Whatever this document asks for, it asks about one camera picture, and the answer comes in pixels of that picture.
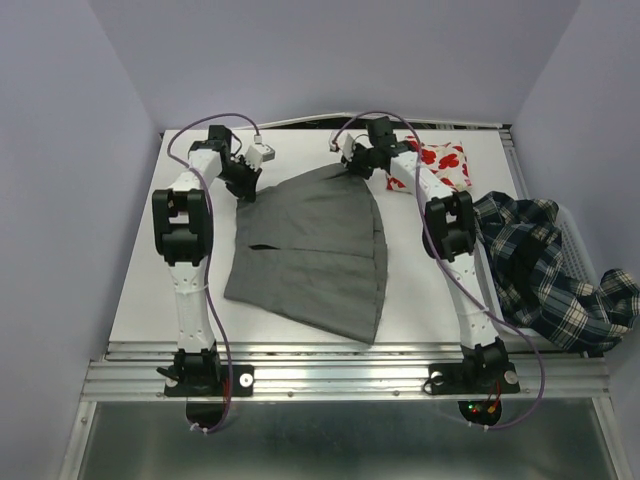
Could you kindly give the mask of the navy plaid skirt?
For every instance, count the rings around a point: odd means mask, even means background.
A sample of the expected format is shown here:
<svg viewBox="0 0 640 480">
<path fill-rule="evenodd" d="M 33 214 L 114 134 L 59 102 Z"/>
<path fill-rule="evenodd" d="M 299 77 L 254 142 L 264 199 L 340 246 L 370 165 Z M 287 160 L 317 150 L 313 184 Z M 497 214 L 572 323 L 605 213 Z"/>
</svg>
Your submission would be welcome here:
<svg viewBox="0 0 640 480">
<path fill-rule="evenodd" d="M 639 285 L 622 269 L 593 285 L 568 274 L 559 205 L 492 191 L 474 202 L 482 243 L 505 320 L 571 353 L 617 346 L 639 321 Z"/>
</svg>

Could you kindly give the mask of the red poppy floral skirt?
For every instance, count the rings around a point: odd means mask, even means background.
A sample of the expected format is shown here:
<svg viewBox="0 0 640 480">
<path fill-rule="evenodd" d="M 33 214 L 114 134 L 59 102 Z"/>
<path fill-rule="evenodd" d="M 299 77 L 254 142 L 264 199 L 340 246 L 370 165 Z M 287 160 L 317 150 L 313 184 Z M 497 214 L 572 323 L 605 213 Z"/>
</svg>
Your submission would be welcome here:
<svg viewBox="0 0 640 480">
<path fill-rule="evenodd" d="M 425 144 L 408 135 L 399 143 L 399 147 L 399 163 L 392 163 L 390 172 L 386 173 L 387 190 L 415 192 L 417 156 L 420 156 L 420 170 L 430 171 L 451 190 L 471 188 L 467 157 L 461 143 Z"/>
</svg>

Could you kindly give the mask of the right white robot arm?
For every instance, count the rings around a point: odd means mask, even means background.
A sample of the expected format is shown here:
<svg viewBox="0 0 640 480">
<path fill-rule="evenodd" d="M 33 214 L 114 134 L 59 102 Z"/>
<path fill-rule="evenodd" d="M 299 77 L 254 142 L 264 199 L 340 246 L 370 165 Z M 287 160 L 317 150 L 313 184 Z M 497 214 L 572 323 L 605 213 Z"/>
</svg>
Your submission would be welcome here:
<svg viewBox="0 0 640 480">
<path fill-rule="evenodd" d="M 502 381 L 509 359 L 491 311 L 481 301 L 471 195 L 443 183 L 422 160 L 420 141 L 399 140 L 389 117 L 370 120 L 367 137 L 368 147 L 351 135 L 334 136 L 330 149 L 341 154 L 349 172 L 367 179 L 380 169 L 417 200 L 423 246 L 443 272 L 459 323 L 463 360 L 453 366 L 455 378 L 472 390 Z"/>
</svg>

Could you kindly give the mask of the grey skirt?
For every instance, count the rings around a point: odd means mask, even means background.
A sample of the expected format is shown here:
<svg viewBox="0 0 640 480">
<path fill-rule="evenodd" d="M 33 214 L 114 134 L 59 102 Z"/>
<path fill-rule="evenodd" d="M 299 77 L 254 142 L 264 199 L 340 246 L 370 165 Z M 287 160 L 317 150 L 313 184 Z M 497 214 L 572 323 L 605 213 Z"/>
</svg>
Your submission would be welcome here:
<svg viewBox="0 0 640 480">
<path fill-rule="evenodd" d="M 342 165 L 238 201 L 226 299 L 373 344 L 387 278 L 378 204 L 365 180 Z"/>
</svg>

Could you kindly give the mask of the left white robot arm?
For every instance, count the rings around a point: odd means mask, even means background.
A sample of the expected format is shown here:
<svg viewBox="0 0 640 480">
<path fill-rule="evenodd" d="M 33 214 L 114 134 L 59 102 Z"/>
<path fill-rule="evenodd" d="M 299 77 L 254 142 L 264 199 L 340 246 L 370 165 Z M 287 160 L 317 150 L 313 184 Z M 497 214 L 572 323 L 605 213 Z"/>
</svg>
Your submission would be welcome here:
<svg viewBox="0 0 640 480">
<path fill-rule="evenodd" d="M 237 198 L 253 201 L 261 165 L 274 154 L 259 132 L 244 154 L 231 151 L 235 138 L 227 127 L 212 125 L 204 141 L 192 144 L 185 161 L 168 146 L 167 155 L 184 170 L 151 196 L 155 247 L 169 268 L 178 322 L 173 364 L 158 372 L 175 396 L 216 394 L 229 383 L 209 320 L 208 267 L 214 245 L 210 188 L 220 179 Z"/>
</svg>

